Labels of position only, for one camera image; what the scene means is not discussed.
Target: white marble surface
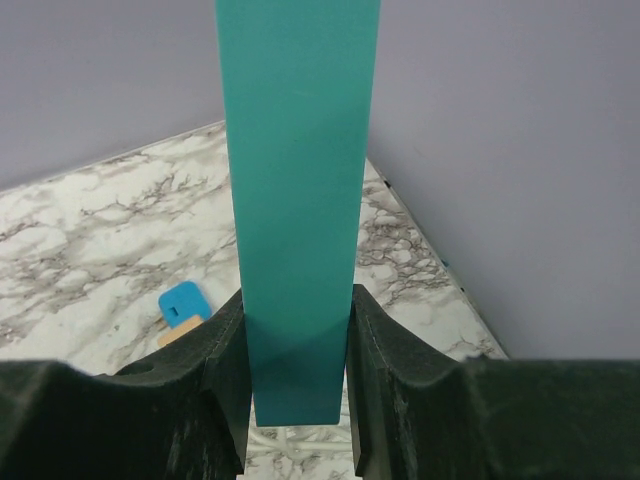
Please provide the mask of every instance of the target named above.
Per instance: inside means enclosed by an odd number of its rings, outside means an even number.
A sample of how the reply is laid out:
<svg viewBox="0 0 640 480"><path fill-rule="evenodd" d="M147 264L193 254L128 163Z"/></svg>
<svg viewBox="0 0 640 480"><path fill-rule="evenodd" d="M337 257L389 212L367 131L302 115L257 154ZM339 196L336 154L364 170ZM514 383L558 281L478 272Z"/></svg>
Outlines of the white marble surface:
<svg viewBox="0 0 640 480"><path fill-rule="evenodd" d="M502 355L370 165L355 277L451 357ZM0 359L113 373L157 349L158 296L187 279L214 308L240 286L223 123L0 194ZM350 454L251 455L245 477L355 478Z"/></svg>

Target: teal rectangular bar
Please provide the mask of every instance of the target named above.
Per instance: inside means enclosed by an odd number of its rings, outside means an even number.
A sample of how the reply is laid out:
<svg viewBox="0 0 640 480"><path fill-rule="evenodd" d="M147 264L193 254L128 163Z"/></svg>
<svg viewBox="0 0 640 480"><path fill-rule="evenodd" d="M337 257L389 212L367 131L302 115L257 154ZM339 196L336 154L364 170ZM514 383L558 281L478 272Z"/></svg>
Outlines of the teal rectangular bar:
<svg viewBox="0 0 640 480"><path fill-rule="evenodd" d="M217 0L258 425L335 424L379 0Z"/></svg>

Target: teal block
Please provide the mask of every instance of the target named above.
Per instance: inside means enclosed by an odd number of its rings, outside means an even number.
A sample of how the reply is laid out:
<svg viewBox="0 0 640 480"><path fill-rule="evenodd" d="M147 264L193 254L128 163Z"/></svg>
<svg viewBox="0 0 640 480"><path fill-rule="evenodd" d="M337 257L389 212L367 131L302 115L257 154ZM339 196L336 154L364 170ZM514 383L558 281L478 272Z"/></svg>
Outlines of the teal block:
<svg viewBox="0 0 640 480"><path fill-rule="evenodd" d="M217 0L259 425L337 423L379 0Z"/></svg>

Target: light purple wall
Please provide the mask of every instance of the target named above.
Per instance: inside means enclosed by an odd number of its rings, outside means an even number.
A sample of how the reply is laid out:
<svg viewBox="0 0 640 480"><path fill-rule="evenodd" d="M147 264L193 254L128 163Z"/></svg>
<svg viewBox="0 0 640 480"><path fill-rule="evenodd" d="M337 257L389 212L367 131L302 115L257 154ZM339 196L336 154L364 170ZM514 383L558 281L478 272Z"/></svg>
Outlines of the light purple wall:
<svg viewBox="0 0 640 480"><path fill-rule="evenodd" d="M382 3L370 155L509 353L640 356L640 2ZM5 0L0 66L0 189L223 118L212 0Z"/></svg>
<svg viewBox="0 0 640 480"><path fill-rule="evenodd" d="M640 357L640 2L384 1L370 156L517 357Z"/></svg>
<svg viewBox="0 0 640 480"><path fill-rule="evenodd" d="M222 118L212 0L0 2L0 189Z"/></svg>

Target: small blue block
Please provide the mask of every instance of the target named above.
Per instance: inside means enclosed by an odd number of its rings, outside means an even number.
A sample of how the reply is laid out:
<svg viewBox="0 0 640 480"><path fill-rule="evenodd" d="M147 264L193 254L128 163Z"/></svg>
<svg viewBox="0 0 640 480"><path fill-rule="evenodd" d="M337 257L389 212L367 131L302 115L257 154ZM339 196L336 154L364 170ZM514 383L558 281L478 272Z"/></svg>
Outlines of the small blue block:
<svg viewBox="0 0 640 480"><path fill-rule="evenodd" d="M177 327L194 315L200 315L203 320L209 320L212 313L204 295L191 281L179 283L160 295L158 306L171 328Z"/></svg>

